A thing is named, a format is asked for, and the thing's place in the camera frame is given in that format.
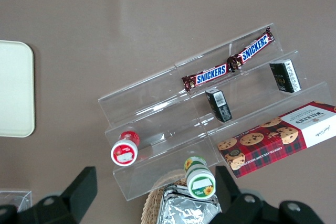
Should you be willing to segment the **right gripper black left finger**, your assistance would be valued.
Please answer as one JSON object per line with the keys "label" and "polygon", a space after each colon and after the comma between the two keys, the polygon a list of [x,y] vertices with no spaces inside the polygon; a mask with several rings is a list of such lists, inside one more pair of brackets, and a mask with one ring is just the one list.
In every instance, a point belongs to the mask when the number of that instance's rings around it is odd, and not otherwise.
{"label": "right gripper black left finger", "polygon": [[40,200],[29,210],[29,223],[79,223],[98,192],[94,166],[85,167],[59,195]]}

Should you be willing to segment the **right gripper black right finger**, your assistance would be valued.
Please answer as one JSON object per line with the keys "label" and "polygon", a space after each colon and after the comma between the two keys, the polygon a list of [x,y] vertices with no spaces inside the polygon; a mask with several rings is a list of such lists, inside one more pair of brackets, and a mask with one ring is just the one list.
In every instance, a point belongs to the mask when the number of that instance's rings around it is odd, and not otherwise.
{"label": "right gripper black right finger", "polygon": [[242,193],[227,167],[215,168],[216,196],[222,212],[210,223],[275,223],[274,208],[252,193]]}

